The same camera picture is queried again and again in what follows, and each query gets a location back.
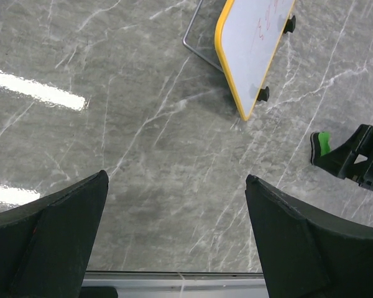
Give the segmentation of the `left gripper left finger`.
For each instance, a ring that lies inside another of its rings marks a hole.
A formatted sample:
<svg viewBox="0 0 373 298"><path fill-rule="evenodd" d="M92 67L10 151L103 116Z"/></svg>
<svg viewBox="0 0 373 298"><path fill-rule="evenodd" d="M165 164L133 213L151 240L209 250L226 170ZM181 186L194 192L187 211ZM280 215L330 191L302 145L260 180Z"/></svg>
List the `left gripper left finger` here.
<svg viewBox="0 0 373 298"><path fill-rule="evenodd" d="M104 170L0 213L0 297L78 297L109 188Z"/></svg>

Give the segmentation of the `green whiteboard eraser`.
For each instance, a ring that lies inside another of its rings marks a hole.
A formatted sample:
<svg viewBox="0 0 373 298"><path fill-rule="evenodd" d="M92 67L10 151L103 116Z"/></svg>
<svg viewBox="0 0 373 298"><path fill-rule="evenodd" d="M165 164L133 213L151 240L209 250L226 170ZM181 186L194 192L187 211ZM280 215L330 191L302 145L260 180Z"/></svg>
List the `green whiteboard eraser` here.
<svg viewBox="0 0 373 298"><path fill-rule="evenodd" d="M331 151L329 145L330 140L329 132L313 132L310 136L311 144L311 158L310 162L315 165L318 158L328 154Z"/></svg>

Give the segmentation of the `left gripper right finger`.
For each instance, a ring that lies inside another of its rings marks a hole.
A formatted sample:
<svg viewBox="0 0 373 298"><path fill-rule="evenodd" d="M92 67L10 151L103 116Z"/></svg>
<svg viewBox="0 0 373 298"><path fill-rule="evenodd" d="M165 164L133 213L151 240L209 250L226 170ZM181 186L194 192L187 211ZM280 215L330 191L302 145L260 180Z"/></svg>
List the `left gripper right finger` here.
<svg viewBox="0 0 373 298"><path fill-rule="evenodd" d="M373 227L257 176L246 178L245 195L270 297L373 297Z"/></svg>

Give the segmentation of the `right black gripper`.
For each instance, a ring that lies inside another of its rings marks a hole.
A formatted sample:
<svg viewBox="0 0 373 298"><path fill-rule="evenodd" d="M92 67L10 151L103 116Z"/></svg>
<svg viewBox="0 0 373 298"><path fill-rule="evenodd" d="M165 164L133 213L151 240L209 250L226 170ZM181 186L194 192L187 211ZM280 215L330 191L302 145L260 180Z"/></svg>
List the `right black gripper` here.
<svg viewBox="0 0 373 298"><path fill-rule="evenodd" d="M373 191L373 126L360 125L345 143L318 157L316 165L337 178L348 178Z"/></svg>

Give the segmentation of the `yellow framed whiteboard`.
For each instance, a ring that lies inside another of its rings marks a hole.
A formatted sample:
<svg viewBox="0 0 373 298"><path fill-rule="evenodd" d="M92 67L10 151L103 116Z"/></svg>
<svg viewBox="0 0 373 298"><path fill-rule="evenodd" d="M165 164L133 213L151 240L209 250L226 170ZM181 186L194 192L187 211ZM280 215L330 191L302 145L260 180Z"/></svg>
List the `yellow framed whiteboard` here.
<svg viewBox="0 0 373 298"><path fill-rule="evenodd" d="M268 101L265 77L283 35L293 33L294 0L226 1L214 30L218 62L183 45L196 56L224 73L241 119L247 121L257 102Z"/></svg>

